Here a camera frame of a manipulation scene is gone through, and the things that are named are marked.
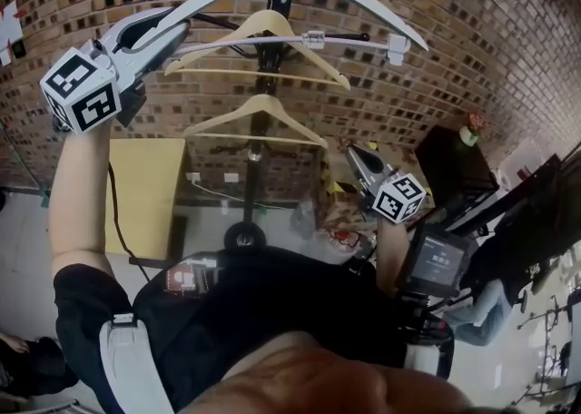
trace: person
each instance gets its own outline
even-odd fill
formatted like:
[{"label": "person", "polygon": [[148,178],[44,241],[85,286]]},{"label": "person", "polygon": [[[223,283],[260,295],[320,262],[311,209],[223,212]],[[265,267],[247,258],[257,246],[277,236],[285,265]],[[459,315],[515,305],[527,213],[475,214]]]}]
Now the person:
[{"label": "person", "polygon": [[445,380],[401,369],[406,345],[389,316],[409,246],[403,226],[379,224],[377,287],[289,251],[242,248],[218,253],[228,266],[203,292],[171,292],[174,275],[162,271],[132,306],[104,254],[109,133],[103,123],[66,138],[49,210],[57,334],[105,412],[122,411],[99,332],[126,312],[146,325],[176,412],[478,412]]},{"label": "person", "polygon": [[500,333],[512,307],[521,301],[518,298],[520,291],[532,281],[531,291],[538,294],[557,266],[558,259],[552,264],[544,261],[523,271],[513,271],[502,279],[489,281],[481,289],[475,286],[472,304],[449,310],[442,319],[452,328],[456,340],[487,346]]},{"label": "person", "polygon": [[24,404],[32,396],[55,394],[78,381],[50,338],[26,341],[0,332],[0,399]]}]

